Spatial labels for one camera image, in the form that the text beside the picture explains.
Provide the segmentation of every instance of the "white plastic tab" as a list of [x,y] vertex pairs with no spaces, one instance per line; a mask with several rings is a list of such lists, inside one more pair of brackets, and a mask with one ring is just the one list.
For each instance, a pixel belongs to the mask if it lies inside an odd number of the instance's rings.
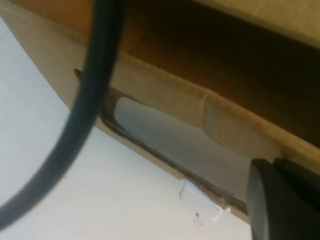
[[196,185],[188,179],[182,179],[184,184],[179,196],[180,199],[194,208],[200,216],[206,216],[212,221],[217,221],[223,214],[221,206],[215,204]]

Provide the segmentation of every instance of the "white surface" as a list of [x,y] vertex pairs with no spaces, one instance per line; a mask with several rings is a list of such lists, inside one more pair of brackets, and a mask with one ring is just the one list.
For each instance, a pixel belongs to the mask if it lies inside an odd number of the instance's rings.
[[212,221],[217,221],[224,210],[208,198],[196,185],[188,179],[182,179],[184,184],[179,196],[180,199],[195,209],[198,215],[206,216]]
[[[0,204],[39,168],[69,110],[0,19]],[[66,179],[0,240],[250,239],[224,214],[195,224],[182,183],[94,129]]]

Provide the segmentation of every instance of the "cable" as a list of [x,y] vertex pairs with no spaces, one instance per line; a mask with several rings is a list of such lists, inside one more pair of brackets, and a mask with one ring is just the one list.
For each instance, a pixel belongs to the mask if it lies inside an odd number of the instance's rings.
[[81,86],[59,141],[32,179],[0,208],[0,231],[37,205],[65,175],[102,108],[120,44],[124,0],[97,0]]

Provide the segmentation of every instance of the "cardboard box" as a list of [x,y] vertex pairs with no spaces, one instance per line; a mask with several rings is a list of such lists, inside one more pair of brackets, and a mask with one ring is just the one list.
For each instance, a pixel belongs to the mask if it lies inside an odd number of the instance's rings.
[[[1,17],[71,108],[92,4],[16,2],[64,25],[1,3]],[[96,126],[248,221],[252,159],[288,158],[320,174],[319,50],[194,2],[164,3],[130,2]]]

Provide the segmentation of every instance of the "black plastic object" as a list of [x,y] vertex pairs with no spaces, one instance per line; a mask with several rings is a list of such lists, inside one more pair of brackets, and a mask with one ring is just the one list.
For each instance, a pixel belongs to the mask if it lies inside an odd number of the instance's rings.
[[124,0],[96,0],[81,87],[71,115],[58,143],[38,172],[0,208],[0,231],[29,212],[54,188],[84,145],[100,113],[113,73],[124,10]]
[[317,184],[316,175],[287,160],[253,160],[246,199],[253,240],[320,239]]

